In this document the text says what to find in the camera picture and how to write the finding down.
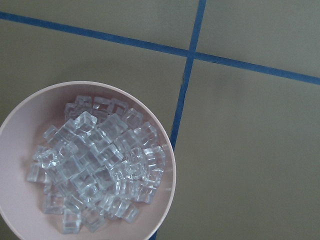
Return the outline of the pile of clear ice cubes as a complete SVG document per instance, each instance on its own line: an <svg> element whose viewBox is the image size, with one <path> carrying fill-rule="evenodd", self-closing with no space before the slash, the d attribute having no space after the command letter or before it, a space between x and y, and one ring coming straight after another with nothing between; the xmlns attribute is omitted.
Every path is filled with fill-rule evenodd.
<svg viewBox="0 0 320 240"><path fill-rule="evenodd" d="M27 180L44 185L45 214L62 216L62 232L95 232L107 220L132 223L150 204L167 163L156 128L117 98L78 95L37 146Z"/></svg>

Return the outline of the pink bowl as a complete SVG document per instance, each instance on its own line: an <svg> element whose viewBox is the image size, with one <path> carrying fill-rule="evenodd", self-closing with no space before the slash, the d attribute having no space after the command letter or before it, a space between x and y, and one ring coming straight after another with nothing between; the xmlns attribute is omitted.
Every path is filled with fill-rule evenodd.
<svg viewBox="0 0 320 240"><path fill-rule="evenodd" d="M138 205L140 212L134 222L118 219L94 233L83 227L78 234L63 234L61 217L43 213L43 187L28 182L27 173L44 131L64 122L65 105L78 95L117 98L141 111L157 128L167 164L152 203ZM103 83L71 81L41 89L16 106L0 128L0 213L22 240L147 240L168 214L176 176L174 152L156 116L132 95Z"/></svg>

